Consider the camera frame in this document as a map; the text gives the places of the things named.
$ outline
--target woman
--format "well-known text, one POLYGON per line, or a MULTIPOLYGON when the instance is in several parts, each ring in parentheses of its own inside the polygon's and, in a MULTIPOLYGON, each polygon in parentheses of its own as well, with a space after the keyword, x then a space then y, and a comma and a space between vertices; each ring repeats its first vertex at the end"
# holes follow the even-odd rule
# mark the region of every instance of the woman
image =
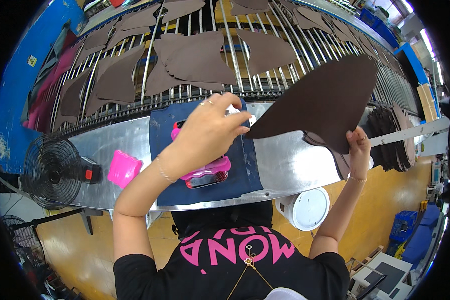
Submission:
POLYGON ((250 113, 224 117, 230 104, 241 109, 231 93, 214 94, 198 105, 175 141, 120 194, 113 222, 118 298, 343 299, 349 277, 338 243, 367 180, 371 148, 360 127, 347 133, 351 177, 308 258, 271 229, 272 205, 266 201, 201 210, 188 220, 175 213, 183 240, 157 272, 144 216, 171 183, 226 153, 237 136, 250 130, 240 126, 250 113))

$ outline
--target woman's right hand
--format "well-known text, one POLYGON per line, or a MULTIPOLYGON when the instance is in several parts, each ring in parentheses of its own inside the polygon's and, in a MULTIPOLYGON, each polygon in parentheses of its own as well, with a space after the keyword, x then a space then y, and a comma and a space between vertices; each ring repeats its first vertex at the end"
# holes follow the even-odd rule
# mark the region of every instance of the woman's right hand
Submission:
POLYGON ((249 112, 225 117, 228 106, 242 108, 240 98, 234 94, 214 93, 202 104, 189 115, 176 139, 160 154, 160 165, 173 180, 220 158, 237 136, 250 131, 241 126, 252 116, 249 112))
POLYGON ((358 180, 366 180, 372 144, 360 126, 357 126, 353 132, 348 131, 346 138, 350 144, 350 176, 358 180))

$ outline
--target yellow floor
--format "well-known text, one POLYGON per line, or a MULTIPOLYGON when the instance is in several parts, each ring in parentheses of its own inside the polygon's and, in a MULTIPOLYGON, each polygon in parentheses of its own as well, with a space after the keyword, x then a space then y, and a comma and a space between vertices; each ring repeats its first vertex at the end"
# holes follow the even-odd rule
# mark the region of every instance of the yellow floor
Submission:
MULTIPOLYGON (((339 251, 348 261, 362 260, 377 246, 387 246, 394 216, 402 210, 418 210, 426 197, 431 178, 431 159, 420 158, 408 172, 384 172, 378 166, 369 172, 368 182, 345 232, 339 251)), ((344 182, 325 186, 333 205, 344 182)), ((112 220, 109 215, 92 216, 94 235, 88 235, 79 215, 39 225, 47 262, 70 288, 76 287, 84 298, 116 299, 113 276, 112 220)), ((164 213, 150 229, 151 246, 158 268, 163 268, 178 245, 172 233, 173 219, 164 213)), ((310 232, 294 228, 276 210, 273 228, 291 240, 303 255, 312 243, 310 232)))

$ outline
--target blue machine panel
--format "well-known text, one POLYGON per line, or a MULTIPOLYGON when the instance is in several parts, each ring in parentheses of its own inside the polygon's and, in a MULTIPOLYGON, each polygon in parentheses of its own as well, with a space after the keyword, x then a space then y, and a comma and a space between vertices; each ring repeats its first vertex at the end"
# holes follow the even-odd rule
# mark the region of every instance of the blue machine panel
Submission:
POLYGON ((0 87, 0 166, 7 173, 24 172, 27 148, 41 135, 24 128, 20 117, 38 72, 68 20, 71 20, 70 29, 76 35, 88 22, 75 0, 53 1, 24 35, 3 73, 0 87), (30 55, 36 58, 34 67, 27 63, 30 55))

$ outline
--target gold necklace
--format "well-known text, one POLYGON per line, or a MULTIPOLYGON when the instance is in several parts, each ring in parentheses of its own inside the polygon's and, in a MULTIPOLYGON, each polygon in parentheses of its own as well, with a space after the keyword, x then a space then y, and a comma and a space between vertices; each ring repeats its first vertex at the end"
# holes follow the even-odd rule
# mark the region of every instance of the gold necklace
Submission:
POLYGON ((247 245, 246 249, 248 250, 248 257, 243 261, 246 266, 245 269, 243 270, 242 274, 240 275, 240 278, 238 279, 238 281, 235 283, 235 286, 233 287, 233 290, 230 292, 230 295, 228 295, 228 298, 226 300, 229 300, 230 297, 232 296, 233 292, 235 291, 235 288, 237 287, 237 285, 239 285, 240 280, 242 279, 243 275, 245 274, 245 271, 247 270, 248 267, 252 268, 255 270, 255 272, 258 273, 258 275, 260 275, 261 279, 263 279, 265 281, 265 283, 270 287, 270 289, 274 289, 270 283, 268 283, 268 281, 262 276, 262 274, 260 274, 260 272, 257 270, 257 268, 255 267, 255 253, 250 254, 250 250, 252 249, 251 245, 247 245))

